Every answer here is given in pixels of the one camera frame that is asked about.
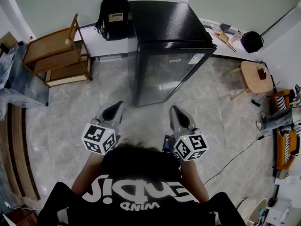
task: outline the black backpack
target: black backpack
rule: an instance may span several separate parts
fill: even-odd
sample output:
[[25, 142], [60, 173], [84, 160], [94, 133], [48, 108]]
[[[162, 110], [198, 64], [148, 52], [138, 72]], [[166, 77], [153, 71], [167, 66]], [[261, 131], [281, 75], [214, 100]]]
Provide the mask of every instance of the black backpack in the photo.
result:
[[103, 0], [95, 29], [107, 41], [127, 38], [127, 0]]
[[263, 38], [254, 31], [245, 33], [240, 41], [248, 53], [260, 50], [264, 42]]

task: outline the fridge label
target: fridge label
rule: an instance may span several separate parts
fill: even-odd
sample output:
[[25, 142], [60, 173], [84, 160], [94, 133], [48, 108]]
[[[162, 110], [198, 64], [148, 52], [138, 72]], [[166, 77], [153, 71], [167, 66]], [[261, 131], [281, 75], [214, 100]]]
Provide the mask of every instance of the fridge label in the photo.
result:
[[204, 56], [205, 56], [205, 54], [195, 54], [192, 57], [192, 59], [188, 62], [188, 64], [189, 65], [197, 64]]
[[180, 59], [171, 59], [169, 60], [170, 63], [176, 63], [176, 62], [180, 62], [181, 60]]

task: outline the cable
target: cable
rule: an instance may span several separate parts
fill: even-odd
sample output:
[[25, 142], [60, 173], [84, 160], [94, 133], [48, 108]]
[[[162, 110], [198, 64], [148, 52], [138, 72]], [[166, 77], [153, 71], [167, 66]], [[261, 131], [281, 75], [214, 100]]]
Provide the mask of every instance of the cable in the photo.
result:
[[28, 210], [31, 210], [31, 211], [39, 211], [39, 210], [42, 210], [42, 209], [30, 209], [30, 208], [26, 208], [26, 207], [16, 207], [16, 208], [14, 208], [14, 207], [11, 207], [11, 206], [9, 206], [9, 208], [10, 209], [28, 209]]
[[289, 10], [286, 14], [284, 14], [281, 18], [279, 18], [271, 27], [269, 27], [266, 31], [264, 31], [260, 36], [263, 36], [267, 33], [272, 27], [274, 27], [282, 18], [284, 18], [290, 11], [292, 11], [296, 6], [294, 6], [291, 10]]
[[[241, 153], [243, 153], [244, 151], [246, 151], [247, 149], [249, 149], [250, 146], [252, 146], [253, 143], [255, 143], [256, 141], [260, 141], [261, 139], [264, 139], [265, 137], [270, 137], [270, 136], [273, 136], [273, 135], [274, 135], [274, 134], [272, 134], [272, 135], [267, 135], [267, 136], [261, 136], [261, 137], [258, 137], [258, 139], [255, 140], [255, 141], [253, 141], [253, 142], [252, 142], [245, 150], [243, 150], [242, 152], [240, 152], [239, 154], [237, 154], [234, 158], [232, 158], [232, 159], [230, 160], [230, 162], [232, 162], [235, 158], [237, 158], [239, 155], [241, 155]], [[214, 177], [220, 175], [220, 174], [222, 173], [222, 171], [224, 171], [224, 169], [230, 164], [230, 162], [228, 162], [228, 163], [226, 164], [226, 166], [224, 166], [224, 168], [223, 168], [218, 174], [214, 175], [212, 178], [214, 178]]]

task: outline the shoe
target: shoe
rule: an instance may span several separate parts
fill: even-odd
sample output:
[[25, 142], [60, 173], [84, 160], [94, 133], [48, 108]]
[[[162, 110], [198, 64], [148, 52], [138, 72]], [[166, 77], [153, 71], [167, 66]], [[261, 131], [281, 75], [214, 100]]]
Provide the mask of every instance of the shoe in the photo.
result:
[[259, 121], [257, 121], [257, 122], [256, 122], [256, 127], [257, 127], [258, 130], [260, 130], [260, 131], [261, 131], [261, 126], [262, 126], [262, 123], [259, 122]]
[[265, 112], [264, 112], [264, 111], [261, 111], [261, 112], [260, 112], [260, 116], [261, 116], [262, 119], [265, 118], [265, 116], [266, 116], [266, 115], [265, 115]]

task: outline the orange sofa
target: orange sofa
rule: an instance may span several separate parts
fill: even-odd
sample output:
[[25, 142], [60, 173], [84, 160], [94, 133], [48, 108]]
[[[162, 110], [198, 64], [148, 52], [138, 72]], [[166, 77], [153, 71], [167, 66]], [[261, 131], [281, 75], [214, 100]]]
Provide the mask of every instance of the orange sofa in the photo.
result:
[[[271, 95], [271, 103], [274, 109], [274, 112], [276, 113], [279, 111], [278, 105], [277, 105], [277, 100], [276, 98], [278, 97], [283, 97], [285, 100], [285, 106], [286, 108], [289, 108], [290, 105], [290, 100], [289, 100], [289, 94], [290, 90], [282, 90], [278, 93], [275, 93]], [[285, 148], [286, 148], [286, 142], [288, 140], [289, 143], [289, 153], [295, 151], [297, 149], [297, 132], [296, 131], [290, 131], [290, 132], [285, 132], [285, 135], [282, 136], [280, 135], [280, 130], [277, 128], [277, 164], [276, 164], [276, 169], [278, 170], [288, 170], [294, 159], [295, 156], [290, 156], [288, 161], [285, 162]]]

